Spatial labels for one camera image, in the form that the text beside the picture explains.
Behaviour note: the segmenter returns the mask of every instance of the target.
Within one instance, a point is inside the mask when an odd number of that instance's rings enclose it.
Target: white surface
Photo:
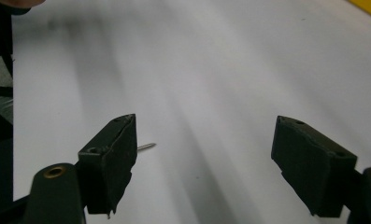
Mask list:
[[[136,113],[158,146],[88,223],[346,223],[312,217],[270,151],[283,115],[371,166],[371,17],[350,3],[54,0],[13,26],[16,198]]]

